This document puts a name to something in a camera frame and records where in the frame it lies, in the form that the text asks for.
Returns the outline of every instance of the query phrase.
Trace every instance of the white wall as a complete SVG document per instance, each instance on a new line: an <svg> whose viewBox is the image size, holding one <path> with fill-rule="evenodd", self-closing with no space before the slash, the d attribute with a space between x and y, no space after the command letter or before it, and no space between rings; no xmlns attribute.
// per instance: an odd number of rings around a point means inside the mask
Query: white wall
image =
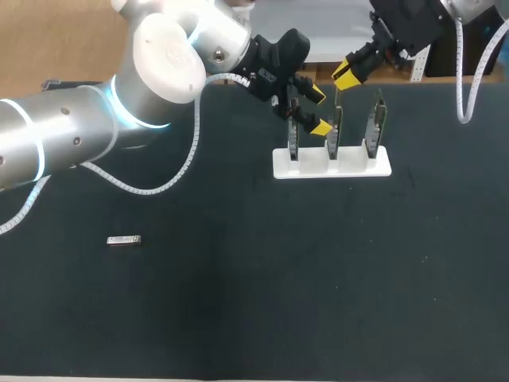
<svg viewBox="0 0 509 382"><path fill-rule="evenodd" d="M254 34L277 41L297 28L311 40L308 62L337 62L371 41L368 0L258 0Z"/></svg>

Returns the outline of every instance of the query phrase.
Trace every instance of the metal screw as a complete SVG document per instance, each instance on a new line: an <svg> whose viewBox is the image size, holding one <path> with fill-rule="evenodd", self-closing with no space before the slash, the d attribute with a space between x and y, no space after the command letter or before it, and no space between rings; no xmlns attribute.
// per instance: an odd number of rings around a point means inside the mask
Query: metal screw
<svg viewBox="0 0 509 382"><path fill-rule="evenodd" d="M214 53L214 60L216 62L223 62L224 61L224 53L221 50L216 50Z"/></svg>

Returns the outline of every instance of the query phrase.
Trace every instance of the white cable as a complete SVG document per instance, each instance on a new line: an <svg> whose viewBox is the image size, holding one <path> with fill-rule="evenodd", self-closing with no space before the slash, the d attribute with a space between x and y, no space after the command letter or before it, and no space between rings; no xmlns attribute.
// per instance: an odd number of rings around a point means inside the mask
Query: white cable
<svg viewBox="0 0 509 382"><path fill-rule="evenodd" d="M457 32L457 76L456 76L456 97L457 97L457 114L458 119L461 123L466 124L472 120L474 114L474 108L476 107L477 93L481 85L484 71L490 61L497 45L502 41L503 37L509 31L509 20L503 23L499 30L495 33L493 38L490 40L488 46L484 50L483 56L480 59L479 65L477 66L476 74L472 81L472 87L470 89L470 96L468 97L467 113L464 114L463 110L463 55L464 55L464 38L463 38L463 24L460 20L456 20L456 32Z"/></svg>
<svg viewBox="0 0 509 382"><path fill-rule="evenodd" d="M207 81L205 83L205 86L217 81L217 80L231 80L235 81L238 84L241 84L245 86L246 88L249 87L249 80L238 76L236 74L226 73L226 74L217 74L215 76L210 76L207 78ZM188 168L191 166L192 160L194 159L194 155L196 153L196 148L198 147L198 142L200 141L200 100L201 95L198 96L198 98L195 101L195 113L194 113L194 135L192 137L192 145L191 150L189 151L188 157L185 160L184 165L179 170L177 175L175 175L168 183L165 185L162 185L161 187L157 187L156 189L137 189L135 187L132 187L130 185L125 184L123 181L120 181L119 179L113 177L106 171L100 169L98 166L93 165L91 163L83 163L82 166L86 167L87 169L97 173L100 177L106 179L111 184L116 185L120 189L123 189L124 191L127 191L128 193L133 193L136 195L143 195L143 196L151 196L151 195L157 195L158 193L163 193L170 187L173 187L186 173Z"/></svg>
<svg viewBox="0 0 509 382"><path fill-rule="evenodd" d="M11 220L9 220L7 223L0 225L0 235L3 235L4 233L7 233L8 231L16 228L16 226L20 224L23 221L23 219L26 218L26 216L30 212L30 209L32 209L33 204L35 203L35 200L37 199L37 197L39 197L42 188L45 186L49 178L50 177L43 177L41 180L37 182L37 184L35 184L35 187L33 187L32 192L26 199L25 204L23 205L21 210L17 213L17 215L13 217Z"/></svg>
<svg viewBox="0 0 509 382"><path fill-rule="evenodd" d="M217 74L214 76L210 76L207 78L207 82L205 85L211 84L214 81L217 80L230 80L234 81L238 84L241 84L245 86L246 88L249 87L250 81L242 76L237 76L236 74L226 73L226 74ZM116 185L120 189L123 189L124 191L127 191L128 193L134 193L136 195L156 195L158 193L162 193L169 189L170 187L174 186L185 174L185 172L188 170L189 166L192 163L192 160L194 159L194 155L196 153L196 148L198 147L198 142L200 141L200 100L201 95L196 99L195 102L195 115L194 115L194 135L192 137L192 145L191 150L189 151L188 157L182 166L182 168L179 170L177 175L172 178L168 183L165 185L162 185L161 187L157 187L156 189L136 189L135 187L131 187L130 185L125 184L124 182L116 179L115 177L111 176L106 171L100 169L98 166L93 165L91 163L83 163L82 166L86 167L87 169L94 171L97 173L100 177L106 179L111 184ZM28 215L30 209L33 206L33 203L41 193L42 188L45 186L46 182L48 181L50 177L42 178L33 188L32 192L30 193L28 199L26 200L25 204L23 205L23 208L21 211L13 217L11 220L9 220L4 225L0 225L0 236L4 233L12 230L17 225L21 223L23 219Z"/></svg>

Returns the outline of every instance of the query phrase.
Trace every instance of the white holder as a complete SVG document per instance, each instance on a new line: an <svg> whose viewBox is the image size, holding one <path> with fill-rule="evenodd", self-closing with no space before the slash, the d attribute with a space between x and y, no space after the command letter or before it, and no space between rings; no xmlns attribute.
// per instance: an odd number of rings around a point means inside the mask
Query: white holder
<svg viewBox="0 0 509 382"><path fill-rule="evenodd" d="M367 156L366 141L362 146L339 147L337 160L330 160L325 147L299 148L298 161L290 159L289 149L272 153L276 179L317 179L346 177L389 177L392 174L389 156L380 146L376 159Z"/></svg>

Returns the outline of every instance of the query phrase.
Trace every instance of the dark mat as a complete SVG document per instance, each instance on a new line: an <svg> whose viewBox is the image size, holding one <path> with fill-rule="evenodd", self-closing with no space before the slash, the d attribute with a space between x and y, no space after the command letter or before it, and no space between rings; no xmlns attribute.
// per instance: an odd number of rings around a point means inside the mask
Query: dark mat
<svg viewBox="0 0 509 382"><path fill-rule="evenodd" d="M344 144L375 90L346 96ZM387 179L274 180L286 125L236 87L205 92L196 162L167 193L56 175L0 237L0 374L509 380L509 88L484 87L467 127L453 86L384 94ZM158 186L191 125L101 165ZM0 195L1 221L28 192Z"/></svg>

